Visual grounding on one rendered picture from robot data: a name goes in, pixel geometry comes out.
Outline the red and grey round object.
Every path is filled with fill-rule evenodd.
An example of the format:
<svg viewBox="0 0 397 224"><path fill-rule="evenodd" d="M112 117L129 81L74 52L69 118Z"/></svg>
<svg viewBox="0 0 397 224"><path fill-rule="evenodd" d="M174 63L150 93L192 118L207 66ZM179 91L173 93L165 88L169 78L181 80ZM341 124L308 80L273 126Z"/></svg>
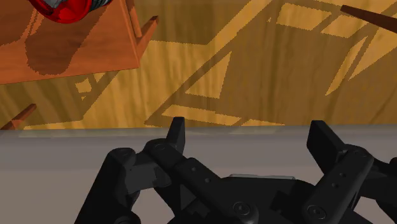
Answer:
<svg viewBox="0 0 397 224"><path fill-rule="evenodd" d="M28 0L45 18L61 24L75 23L113 0Z"/></svg>

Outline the orange wooden table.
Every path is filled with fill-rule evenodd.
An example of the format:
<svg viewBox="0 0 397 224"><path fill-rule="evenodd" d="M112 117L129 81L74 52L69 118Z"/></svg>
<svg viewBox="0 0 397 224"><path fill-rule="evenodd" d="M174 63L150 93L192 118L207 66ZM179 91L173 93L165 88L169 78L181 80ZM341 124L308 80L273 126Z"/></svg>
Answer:
<svg viewBox="0 0 397 224"><path fill-rule="evenodd" d="M158 25L140 25L134 0L113 0L71 24L28 0L0 0L0 85L135 69Z"/></svg>

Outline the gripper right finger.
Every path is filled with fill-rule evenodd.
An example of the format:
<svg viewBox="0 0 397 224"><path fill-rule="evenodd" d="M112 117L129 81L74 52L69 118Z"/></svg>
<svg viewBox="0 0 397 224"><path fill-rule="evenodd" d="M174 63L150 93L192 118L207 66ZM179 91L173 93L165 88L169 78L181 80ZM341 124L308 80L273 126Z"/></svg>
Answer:
<svg viewBox="0 0 397 224"><path fill-rule="evenodd" d="M344 143L322 120L310 123L307 148L323 172L302 206L306 224L372 224L354 212L366 197L397 224L397 157L385 163Z"/></svg>

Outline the dark brown wooden bar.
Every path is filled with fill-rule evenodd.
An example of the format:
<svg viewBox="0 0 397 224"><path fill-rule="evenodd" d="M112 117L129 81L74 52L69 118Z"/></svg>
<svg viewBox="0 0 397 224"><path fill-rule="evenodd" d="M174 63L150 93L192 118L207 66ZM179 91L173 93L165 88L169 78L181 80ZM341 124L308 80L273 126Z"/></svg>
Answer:
<svg viewBox="0 0 397 224"><path fill-rule="evenodd" d="M397 18L342 5L340 11L397 34Z"/></svg>

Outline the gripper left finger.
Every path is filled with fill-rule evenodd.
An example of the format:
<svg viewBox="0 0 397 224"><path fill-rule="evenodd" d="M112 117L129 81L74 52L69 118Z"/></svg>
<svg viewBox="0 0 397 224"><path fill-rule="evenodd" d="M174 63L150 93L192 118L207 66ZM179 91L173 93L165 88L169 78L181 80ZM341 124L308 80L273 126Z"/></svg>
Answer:
<svg viewBox="0 0 397 224"><path fill-rule="evenodd" d="M258 224L258 208L240 178L221 179L183 156L185 119L175 117L165 138L143 151L115 148L103 161L74 224L142 224L132 208L155 189L174 213L168 224Z"/></svg>

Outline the brown wooden furniture leg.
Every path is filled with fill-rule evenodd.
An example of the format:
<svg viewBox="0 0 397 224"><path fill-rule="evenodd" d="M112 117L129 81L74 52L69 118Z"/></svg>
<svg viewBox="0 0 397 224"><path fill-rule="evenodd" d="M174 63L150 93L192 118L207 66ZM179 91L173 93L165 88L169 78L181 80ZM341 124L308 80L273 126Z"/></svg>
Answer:
<svg viewBox="0 0 397 224"><path fill-rule="evenodd" d="M26 118L37 108L36 104L30 104L8 123L1 127L1 130L15 130Z"/></svg>

